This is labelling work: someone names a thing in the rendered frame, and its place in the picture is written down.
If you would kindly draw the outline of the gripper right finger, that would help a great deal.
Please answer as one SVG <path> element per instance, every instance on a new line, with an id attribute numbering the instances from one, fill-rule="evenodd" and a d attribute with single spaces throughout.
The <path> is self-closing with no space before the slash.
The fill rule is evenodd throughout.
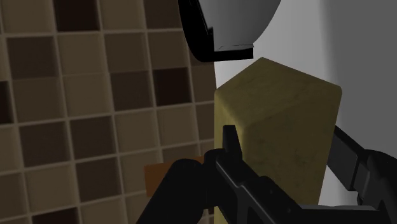
<path id="1" fill-rule="evenodd" d="M 397 158 L 365 149 L 335 127 L 328 167 L 348 191 L 358 193 L 360 206 L 383 212 L 397 224 Z"/>

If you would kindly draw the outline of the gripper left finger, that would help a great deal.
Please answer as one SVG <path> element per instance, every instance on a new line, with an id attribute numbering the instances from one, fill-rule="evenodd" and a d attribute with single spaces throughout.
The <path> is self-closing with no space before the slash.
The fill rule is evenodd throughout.
<path id="1" fill-rule="evenodd" d="M 222 135 L 222 147 L 207 151 L 203 162 L 171 165 L 136 224 L 198 224 L 210 207 L 218 207 L 228 224 L 298 221 L 298 205 L 243 161 L 235 126 L 224 125 Z"/>

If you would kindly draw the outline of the brown rectangular block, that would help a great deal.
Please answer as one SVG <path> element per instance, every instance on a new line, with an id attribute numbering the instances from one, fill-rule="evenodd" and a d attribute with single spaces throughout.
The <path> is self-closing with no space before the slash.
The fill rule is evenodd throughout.
<path id="1" fill-rule="evenodd" d="M 200 195 L 200 191 L 203 190 L 203 163 L 204 157 L 201 156 L 145 165 L 147 195 L 165 200 L 186 200 Z"/>

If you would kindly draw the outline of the olive yellow robot stand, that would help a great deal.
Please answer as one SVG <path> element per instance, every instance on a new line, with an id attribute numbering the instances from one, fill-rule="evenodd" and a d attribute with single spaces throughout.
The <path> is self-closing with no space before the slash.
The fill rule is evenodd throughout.
<path id="1" fill-rule="evenodd" d="M 318 204 L 342 89 L 260 58 L 216 89 L 214 147 L 237 129 L 242 157 L 298 204 Z"/>

